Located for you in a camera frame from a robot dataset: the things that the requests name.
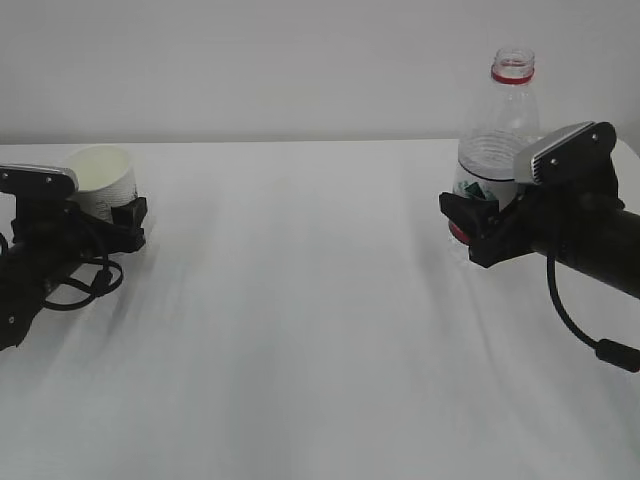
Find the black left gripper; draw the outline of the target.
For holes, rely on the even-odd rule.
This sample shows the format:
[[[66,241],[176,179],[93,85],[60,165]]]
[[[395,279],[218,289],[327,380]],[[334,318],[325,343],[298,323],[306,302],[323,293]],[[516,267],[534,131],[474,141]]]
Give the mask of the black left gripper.
[[[109,223],[68,199],[16,198],[9,268],[60,270],[92,263],[120,269],[112,256],[137,252],[146,243],[142,223],[148,213],[147,199],[137,197],[111,212],[113,222]]]

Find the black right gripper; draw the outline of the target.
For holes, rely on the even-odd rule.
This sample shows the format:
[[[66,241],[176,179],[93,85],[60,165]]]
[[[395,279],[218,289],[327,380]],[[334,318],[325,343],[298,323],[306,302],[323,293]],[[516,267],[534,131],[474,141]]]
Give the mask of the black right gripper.
[[[497,200],[448,192],[439,195],[439,206],[450,233],[468,246],[470,260],[489,268],[532,252],[569,257],[572,246],[624,204],[611,158],[597,155],[551,166],[540,184],[521,185],[502,210]]]

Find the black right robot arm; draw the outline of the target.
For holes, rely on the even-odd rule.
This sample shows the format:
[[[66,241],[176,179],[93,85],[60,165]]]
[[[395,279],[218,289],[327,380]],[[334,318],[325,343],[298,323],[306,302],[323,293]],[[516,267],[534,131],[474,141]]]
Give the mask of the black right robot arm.
[[[490,268],[528,254],[559,263],[635,298],[639,296],[639,216],[625,209],[608,159],[596,170],[552,186],[526,185],[499,210],[495,201],[439,195],[463,232],[469,260]]]

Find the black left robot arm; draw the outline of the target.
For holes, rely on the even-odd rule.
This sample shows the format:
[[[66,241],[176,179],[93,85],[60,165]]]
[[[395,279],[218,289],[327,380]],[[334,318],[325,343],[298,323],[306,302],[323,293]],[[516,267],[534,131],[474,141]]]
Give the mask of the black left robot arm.
[[[1,240],[3,350],[22,343],[42,310],[79,310],[120,287],[124,270],[111,256],[145,245],[147,199],[111,213],[108,222],[70,200],[16,201],[13,244]]]

